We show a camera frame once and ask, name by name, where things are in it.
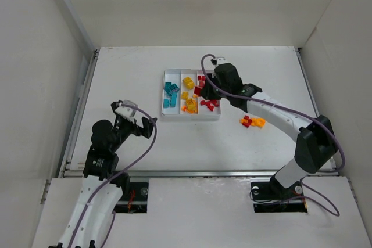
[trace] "white robotic arm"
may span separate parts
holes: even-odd
[[[285,106],[268,96],[261,88],[253,84],[243,84],[237,69],[231,63],[225,63],[222,58],[212,59],[212,63],[216,67],[212,74],[207,74],[207,80],[214,86],[206,82],[201,91],[204,99],[226,98],[232,106],[265,119],[296,142],[294,158],[270,178],[267,185],[270,189],[266,189],[266,192],[272,192],[272,195],[266,196],[284,200],[300,179],[316,173],[337,152],[332,138],[319,126],[320,124],[326,127],[333,134],[329,119],[319,116],[312,121],[296,113],[284,111],[279,107]],[[270,105],[260,103],[260,100],[269,102]]]
[[[102,247],[112,219],[111,213],[130,188],[128,174],[115,171],[119,161],[115,151],[130,135],[150,138],[154,128],[152,122],[156,122],[156,118],[149,121],[143,117],[142,127],[138,126],[134,119],[135,110],[123,107],[122,103],[137,107],[127,100],[113,102],[114,125],[109,120],[99,120],[93,125],[92,145],[85,161],[78,201],[58,244],[49,248]]]
[[[255,99],[263,101],[267,100],[275,105],[283,106],[283,104],[280,104],[275,99],[269,97],[265,92],[257,92],[254,96]],[[300,128],[307,127],[311,124],[310,120],[299,117],[294,113],[285,112],[275,106],[269,106],[257,102],[247,101],[247,111],[250,114],[265,119],[267,122],[279,128],[294,142],[297,140]],[[293,158],[287,165],[278,171],[274,177],[284,188],[289,188],[294,182],[304,178],[308,174],[308,172],[298,166],[295,158]]]

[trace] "white panel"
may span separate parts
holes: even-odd
[[[32,245],[44,186],[44,179],[0,179],[0,247]]]
[[[53,0],[0,0],[0,247],[32,243],[82,56]]]
[[[72,0],[96,46],[302,46],[330,0]]]
[[[164,71],[200,69],[201,57],[206,53],[225,56],[244,82],[254,83],[288,107],[314,116],[294,48],[102,48],[70,167],[84,168],[93,124],[100,119],[115,119],[112,102],[128,99],[160,118]],[[213,68],[208,60],[206,68]],[[247,129],[239,123],[245,113],[225,99],[221,111],[220,119],[212,122],[177,123],[160,118],[153,149],[133,170],[278,170],[293,158],[295,143],[284,132],[270,124],[263,129]],[[128,138],[117,151],[117,168],[130,164],[148,145],[145,138]]]
[[[319,111],[330,117],[346,151],[350,176],[372,236],[371,0],[332,0],[303,49]]]
[[[254,213],[248,178],[152,179],[148,213],[117,214],[105,247],[370,248],[347,179],[311,177],[305,182],[325,193],[341,216],[312,202],[308,214]],[[33,248],[57,244],[80,186],[76,178],[52,181]]]

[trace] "red block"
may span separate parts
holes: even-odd
[[[195,87],[194,89],[194,94],[197,94],[200,96],[200,92],[202,91],[202,88],[201,87]]]
[[[248,119],[248,122],[243,122],[242,124],[243,124],[243,126],[246,126],[246,128],[248,128],[252,124],[252,119]]]

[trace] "toy brick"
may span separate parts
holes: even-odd
[[[178,86],[176,84],[171,84],[168,87],[165,88],[165,92],[171,97],[173,93],[177,93],[180,91]]]
[[[168,99],[164,99],[163,100],[163,107],[166,109],[167,107],[169,107],[169,100]]]
[[[249,128],[249,126],[251,126],[251,124],[252,124],[252,119],[248,119],[247,121],[248,122],[243,122],[242,124],[243,124],[243,126],[246,126],[246,128]]]
[[[196,109],[195,103],[192,101],[192,99],[186,100],[186,106],[190,111],[194,111]]]
[[[200,87],[195,87],[195,89],[194,89],[194,93],[195,93],[195,94],[197,94],[197,95],[200,96],[201,92],[202,92],[202,88],[200,88]]]
[[[170,107],[175,107],[177,101],[177,93],[173,93],[172,97],[170,98]]]
[[[182,92],[182,94],[181,94],[181,99],[182,100],[187,100],[188,99],[188,92]]]
[[[266,120],[263,118],[252,118],[252,121],[252,126],[257,126],[259,128],[262,128],[266,123]]]
[[[182,80],[183,84],[185,85],[185,87],[187,89],[193,89],[195,84],[194,82],[192,81],[192,79],[190,77],[185,77],[183,80]]]

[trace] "purple cable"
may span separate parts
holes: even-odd
[[[107,235],[106,235],[106,237],[105,237],[105,240],[103,240],[103,243],[102,243],[101,248],[105,247],[106,241],[107,241],[107,239],[109,238],[109,235],[110,235],[110,233],[111,233],[112,226],[114,226],[115,217],[116,217],[116,212],[113,211],[113,212],[112,212],[112,215],[113,215],[113,216],[112,216],[111,225],[110,225],[109,230],[107,231]]]
[[[268,206],[274,206],[276,204],[286,203],[286,202],[288,202],[290,200],[307,199],[307,200],[311,200],[313,203],[317,204],[318,206],[320,206],[321,208],[323,208],[325,211],[329,212],[333,216],[336,216],[336,217],[339,217],[340,216],[339,210],[337,209],[336,205],[329,198],[327,198],[326,196],[324,196],[319,191],[316,191],[314,188],[311,188],[309,185],[306,185],[305,183],[302,182],[302,180],[303,180],[303,178],[300,179],[300,182],[301,182],[302,186],[305,186],[309,190],[313,191],[314,193],[318,194],[323,199],[325,199],[334,208],[334,210],[336,211],[336,213],[332,212],[331,210],[329,210],[328,208],[326,208],[325,206],[323,206],[320,202],[318,202],[317,200],[313,199],[312,197],[307,197],[307,196],[290,197],[289,199],[286,199],[286,200],[279,200],[277,202],[265,202],[265,203],[263,202],[263,203],[260,203],[260,204],[266,204]]]
[[[328,136],[331,137],[331,139],[334,141],[334,143],[336,144],[338,150],[339,150],[339,154],[341,155],[341,165],[339,168],[336,168],[334,170],[331,170],[331,171],[319,171],[319,172],[323,172],[323,173],[332,173],[332,172],[337,172],[337,171],[341,171],[344,167],[345,167],[345,164],[346,164],[346,158],[345,158],[345,153],[344,153],[344,150],[342,149],[340,143],[338,142],[337,138],[334,136],[334,134],[326,127],[324,126],[323,123],[321,123],[320,121],[318,121],[317,119],[311,117],[311,116],[308,116],[307,114],[305,113],[302,113],[302,112],[299,112],[297,110],[293,110],[293,109],[289,109],[287,107],[283,107],[283,106],[280,106],[280,105],[276,105],[274,103],[271,103],[271,102],[268,102],[268,101],[264,101],[264,100],[260,100],[260,99],[255,99],[255,98],[252,98],[252,97],[247,97],[247,96],[239,96],[239,95],[235,95],[235,94],[231,94],[231,93],[228,93],[227,91],[224,91],[220,88],[218,88],[217,85],[215,85],[211,80],[210,78],[208,77],[206,71],[205,71],[205,68],[204,68],[204,60],[208,57],[212,57],[213,59],[215,59],[215,55],[212,55],[212,54],[207,54],[205,56],[202,57],[202,71],[203,71],[203,74],[206,78],[206,80],[209,82],[209,84],[216,90],[218,90],[219,92],[225,94],[226,96],[230,96],[230,97],[234,97],[234,98],[238,98],[238,99],[243,99],[243,100],[248,100],[248,101],[254,101],[254,102],[258,102],[258,103],[262,103],[262,104],[265,104],[265,105],[269,105],[269,106],[272,106],[272,107],[276,107],[278,109],[281,109],[281,110],[284,110],[286,112],[290,112],[290,113],[295,113],[295,114],[298,114],[299,116],[302,116],[304,118],[307,118],[309,120],[311,120],[312,122],[316,123],[317,125],[319,125],[327,134]]]
[[[152,146],[153,144],[155,143],[155,140],[156,140],[156,135],[158,134],[158,128],[156,127],[156,123],[155,121],[152,119],[152,117],[147,113],[145,112],[144,110],[140,109],[139,107],[135,107],[135,106],[131,106],[131,105],[127,105],[127,104],[121,104],[121,106],[123,107],[129,107],[133,110],[136,110],[142,114],[144,114],[148,119],[149,121],[152,123],[153,125],[153,138],[152,138],[152,142],[149,146],[149,148],[147,148],[147,150],[139,157],[137,158],[136,160],[134,160],[131,164],[129,164],[127,167],[125,167],[123,170],[119,171],[116,175],[112,176],[111,178],[107,179],[105,182],[103,182],[102,184],[100,184],[97,189],[95,189],[92,193],[92,195],[89,197],[89,199],[87,200],[87,204],[89,204],[92,199],[94,198],[94,196],[98,193],[99,190],[101,190],[106,184],[110,183],[110,181],[112,181],[113,179],[117,178],[118,176],[122,175],[124,172],[126,172],[129,168],[131,168],[132,166],[134,166],[135,164],[137,164],[143,157],[145,157],[147,155],[147,153],[149,153],[149,151],[152,149]],[[77,224],[76,224],[76,227],[72,233],[72,236],[71,236],[71,240],[69,242],[69,245],[67,248],[71,248],[72,247],[72,243],[74,242],[74,239],[75,239],[75,236],[76,236],[76,233],[78,231],[78,228],[84,218],[84,215],[85,213],[87,212],[88,210],[88,205],[85,205],[82,212],[81,212],[81,215],[77,221]]]

